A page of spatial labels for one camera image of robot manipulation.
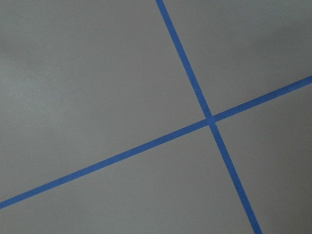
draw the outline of gray background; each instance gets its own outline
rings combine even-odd
[[[213,114],[312,75],[311,1],[165,1]],[[157,5],[0,0],[0,199],[204,118]],[[312,87],[218,123],[264,233],[312,233]],[[253,233],[207,127],[0,210],[1,233]]]

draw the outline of blue tape strip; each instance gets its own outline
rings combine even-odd
[[[218,122],[218,121],[223,120],[227,117],[236,115],[236,114],[243,112],[243,111],[246,111],[250,108],[253,108],[253,107],[260,105],[264,102],[270,101],[274,98],[278,98],[284,94],[290,93],[291,91],[302,88],[302,87],[304,87],[308,84],[311,84],[311,83],[312,83],[312,76],[304,78],[304,79],[299,80],[295,83],[289,84],[283,88],[277,89],[273,92],[270,92],[270,93],[265,94],[263,96],[257,97],[251,101],[247,101],[243,104],[240,104],[236,107],[233,107],[229,110],[223,111],[223,112],[215,115],[214,120],[215,120],[215,122]]]
[[[205,100],[205,97],[204,97],[204,95],[203,95],[203,93],[202,93],[202,91],[200,89],[200,86],[199,86],[199,84],[197,82],[196,76],[195,76],[195,74],[194,74],[194,72],[192,70],[191,64],[190,64],[190,62],[189,62],[189,60],[188,60],[188,58],[186,56],[186,53],[185,53],[185,51],[183,49],[181,41],[180,41],[180,39],[179,39],[179,37],[178,37],[178,35],[176,33],[176,30],[175,30],[175,28],[173,26],[173,23],[172,23],[172,21],[170,19],[170,16],[169,16],[168,12],[167,12],[167,9],[166,9],[166,7],[165,7],[165,5],[164,5],[162,0],[156,0],[156,2],[157,2],[157,5],[158,5],[158,8],[160,10],[160,13],[161,13],[161,15],[162,15],[162,17],[163,17],[163,19],[165,21],[165,24],[166,24],[166,26],[168,28],[168,31],[169,31],[170,36],[172,38],[172,41],[173,41],[173,43],[175,45],[175,48],[176,48],[176,50],[177,50],[177,52],[178,52],[178,54],[180,56],[180,59],[181,59],[182,64],[184,66],[184,69],[185,69],[185,71],[187,73],[187,76],[188,76],[188,78],[189,78],[189,80],[191,82],[191,85],[192,85],[193,90],[194,90],[194,92],[196,94],[196,97],[197,97],[198,102],[199,102],[199,104],[201,106],[201,109],[202,109],[202,111],[203,111],[203,113],[204,113],[204,115],[206,117],[207,124],[210,126],[210,129],[211,129],[211,131],[213,133],[214,139],[215,139],[215,141],[216,141],[216,143],[218,145],[218,148],[219,148],[219,151],[220,151],[220,153],[222,155],[223,161],[224,161],[224,163],[225,163],[225,165],[226,165],[226,167],[228,169],[228,172],[229,172],[229,174],[231,176],[231,179],[232,179],[232,181],[234,183],[234,186],[235,186],[236,191],[238,193],[238,196],[239,196],[239,198],[241,200],[241,203],[242,203],[242,205],[243,205],[243,207],[245,209],[245,212],[246,212],[246,214],[248,216],[248,219],[249,219],[249,222],[250,222],[250,224],[251,224],[251,226],[253,228],[253,231],[254,231],[255,234],[261,234],[262,233],[261,228],[260,228],[260,226],[258,224],[258,221],[257,221],[255,215],[254,215],[253,209],[252,209],[252,207],[251,207],[251,205],[249,203],[247,195],[246,195],[246,193],[244,191],[244,188],[243,188],[243,186],[242,186],[242,184],[240,182],[240,179],[238,177],[236,169],[235,169],[235,167],[233,165],[233,162],[232,162],[232,160],[230,158],[230,155],[229,155],[229,153],[228,153],[228,151],[226,149],[226,146],[225,146],[225,144],[223,142],[221,134],[220,134],[220,132],[218,130],[218,127],[217,127],[217,125],[215,123],[214,117],[213,117],[213,115],[212,115],[212,113],[211,113],[211,111],[210,111],[210,109],[208,107],[208,104],[207,104],[207,102]]]
[[[81,169],[79,171],[76,171],[76,172],[71,173],[69,175],[63,176],[63,177],[61,177],[59,179],[53,180],[53,181],[51,181],[49,183],[46,183],[44,185],[41,185],[41,186],[39,186],[37,188],[34,188],[34,189],[29,190],[27,192],[24,192],[24,193],[22,193],[20,195],[17,195],[15,197],[7,199],[7,200],[5,200],[3,202],[0,202],[0,209],[3,209],[4,207],[10,206],[10,205],[13,205],[13,204],[15,204],[17,202],[23,201],[23,200],[25,200],[27,198],[30,198],[32,196],[35,196],[37,194],[40,194],[42,192],[45,192],[45,191],[50,190],[52,188],[55,188],[55,187],[57,187],[59,185],[62,185],[64,183],[67,183],[69,181],[77,179],[79,177],[85,176],[85,175],[87,175],[89,173],[95,172],[95,171],[97,171],[99,169],[102,169],[104,167],[112,165],[112,164],[114,164],[116,162],[122,161],[122,160],[124,160],[126,158],[129,158],[131,156],[134,156],[134,155],[137,155],[139,153],[142,153],[143,151],[149,150],[149,149],[151,149],[153,147],[156,147],[156,146],[161,145],[163,143],[166,143],[166,142],[168,142],[170,140],[176,139],[176,138],[181,137],[181,136],[183,136],[185,134],[188,134],[188,133],[191,133],[193,131],[196,131],[196,130],[198,130],[200,128],[203,128],[205,126],[207,126],[207,122],[205,120],[202,120],[202,121],[199,121],[197,123],[191,124],[191,125],[189,125],[187,127],[181,128],[181,129],[179,129],[179,130],[177,130],[175,132],[172,132],[170,134],[164,135],[164,136],[159,137],[159,138],[157,138],[155,140],[149,141],[149,142],[147,142],[147,143],[145,143],[143,145],[137,146],[137,147],[135,147],[133,149],[130,149],[128,151],[125,151],[125,152],[123,152],[123,153],[121,153],[119,155],[110,157],[110,158],[108,158],[108,159],[106,159],[104,161],[98,162],[98,163],[96,163],[94,165],[91,165],[89,167],[83,168],[83,169]]]

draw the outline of gray floor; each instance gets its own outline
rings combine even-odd
[[[166,0],[213,114],[312,75],[312,2]],[[204,119],[154,1],[0,0],[0,201]],[[218,123],[264,233],[312,233],[312,86]],[[253,233],[208,127],[0,210],[1,233]]]

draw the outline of diagonal blue line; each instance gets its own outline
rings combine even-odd
[[[29,190],[27,192],[24,192],[24,193],[22,193],[20,195],[17,195],[15,197],[7,199],[7,200],[5,200],[3,202],[0,202],[0,209],[2,209],[4,207],[7,207],[7,206],[10,206],[10,205],[13,205],[13,204],[15,204],[17,202],[23,201],[23,200],[25,200],[27,198],[30,198],[32,196],[38,195],[38,194],[40,194],[42,192],[45,192],[45,191],[50,190],[52,188],[55,188],[55,187],[57,187],[59,185],[62,185],[64,183],[67,183],[67,182],[72,181],[74,179],[77,179],[77,178],[80,178],[82,176],[85,176],[85,175],[87,175],[89,173],[95,172],[95,171],[97,171],[99,169],[102,169],[104,167],[112,165],[112,164],[114,164],[116,162],[122,161],[122,160],[124,160],[126,158],[129,158],[131,156],[134,156],[134,155],[137,155],[139,153],[142,153],[143,151],[149,150],[149,149],[151,149],[153,147],[156,147],[156,146],[161,145],[163,143],[166,143],[166,142],[168,142],[170,140],[176,139],[176,138],[181,137],[181,136],[183,136],[185,134],[188,134],[188,133],[191,133],[193,131],[196,131],[196,130],[198,130],[200,128],[203,128],[205,126],[207,126],[207,122],[205,120],[202,120],[202,121],[199,121],[197,123],[191,124],[191,125],[189,125],[187,127],[181,128],[181,129],[179,129],[179,130],[177,130],[175,132],[169,133],[169,134],[164,135],[162,137],[159,137],[159,138],[157,138],[155,140],[149,141],[149,142],[147,142],[145,144],[137,146],[137,147],[135,147],[133,149],[130,149],[128,151],[125,151],[125,152],[123,152],[121,154],[118,154],[116,156],[110,157],[110,158],[108,158],[108,159],[106,159],[104,161],[98,162],[98,163],[96,163],[94,165],[91,165],[89,167],[83,168],[83,169],[81,169],[79,171],[76,171],[76,172],[71,173],[69,175],[63,176],[63,177],[61,177],[59,179],[53,180],[53,181],[51,181],[49,183],[46,183],[46,184],[43,184],[43,185],[41,185],[41,186],[39,186],[37,188],[34,188],[34,189]]]
[[[211,111],[210,111],[210,109],[208,107],[208,104],[207,104],[207,102],[205,100],[205,97],[204,97],[204,95],[203,95],[203,93],[202,93],[202,91],[200,89],[200,86],[199,86],[199,84],[197,82],[196,76],[195,76],[195,74],[194,74],[194,72],[192,70],[191,64],[190,64],[190,62],[189,62],[189,60],[188,60],[188,58],[186,56],[186,53],[185,53],[185,51],[184,51],[184,49],[182,47],[181,41],[180,41],[180,39],[179,39],[179,37],[178,37],[178,35],[176,33],[176,30],[175,30],[175,28],[173,26],[173,23],[172,23],[172,21],[170,19],[170,16],[169,16],[168,12],[167,12],[167,9],[166,9],[166,7],[165,7],[165,5],[164,5],[162,0],[156,0],[156,2],[157,2],[157,5],[158,5],[158,8],[160,10],[160,13],[161,13],[161,15],[162,15],[162,17],[163,17],[163,19],[165,21],[165,24],[166,24],[166,26],[168,28],[168,31],[169,31],[170,36],[171,36],[171,39],[172,39],[172,41],[173,41],[173,43],[175,45],[175,48],[176,48],[176,50],[177,50],[177,52],[178,52],[178,54],[180,56],[180,59],[181,59],[182,64],[184,66],[184,69],[185,69],[185,71],[187,73],[187,76],[188,76],[188,78],[190,80],[190,83],[191,83],[191,85],[193,87],[193,90],[194,90],[194,92],[196,94],[197,100],[198,100],[198,102],[199,102],[199,104],[201,106],[201,109],[202,109],[205,117],[206,117],[207,124],[209,125],[209,127],[210,127],[210,129],[211,129],[211,131],[213,133],[214,139],[215,139],[215,141],[216,141],[216,143],[218,145],[218,148],[219,148],[219,151],[220,151],[220,153],[222,155],[223,161],[224,161],[224,163],[225,163],[225,165],[226,165],[226,167],[228,169],[228,172],[229,172],[229,174],[231,176],[231,179],[232,179],[232,181],[234,183],[234,186],[235,186],[236,191],[238,193],[238,196],[239,196],[239,198],[241,200],[241,203],[242,203],[242,205],[243,205],[243,207],[245,209],[245,212],[246,212],[247,217],[249,219],[249,222],[250,222],[250,224],[251,224],[251,226],[253,228],[253,231],[254,231],[255,234],[261,234],[262,231],[261,231],[261,228],[260,228],[260,226],[258,224],[258,221],[257,221],[257,219],[256,219],[256,217],[254,215],[254,211],[253,211],[253,209],[252,209],[252,207],[250,205],[250,202],[249,202],[249,200],[247,198],[247,195],[246,195],[246,193],[244,191],[244,188],[243,188],[243,186],[242,186],[242,184],[240,182],[240,179],[238,177],[236,169],[235,169],[235,167],[233,165],[233,162],[232,162],[232,160],[230,158],[230,155],[229,155],[229,153],[228,153],[228,151],[226,149],[226,146],[225,146],[225,144],[223,142],[221,134],[220,134],[220,132],[218,130],[218,127],[217,127],[217,125],[215,123],[214,117],[213,117],[213,115],[212,115],[212,113],[211,113]]]
[[[268,94],[265,94],[265,95],[262,95],[260,97],[257,97],[253,100],[250,100],[250,101],[247,101],[243,104],[240,104],[236,107],[233,107],[229,110],[226,110],[226,111],[223,111],[217,115],[214,116],[214,120],[215,122],[218,122],[220,120],[223,120],[227,117],[230,117],[230,116],[233,116],[233,115],[236,115],[240,112],[243,112],[243,111],[246,111],[250,108],[253,108],[257,105],[260,105],[264,102],[267,102],[267,101],[270,101],[274,98],[278,98],[284,94],[287,94],[287,93],[290,93],[291,91],[294,91],[296,89],[300,89],[308,84],[311,84],[312,83],[312,76],[310,77],[307,77],[307,78],[304,78],[304,79],[301,79],[295,83],[292,83],[292,84],[289,84],[283,88],[280,88],[280,89],[277,89],[273,92],[270,92]]]

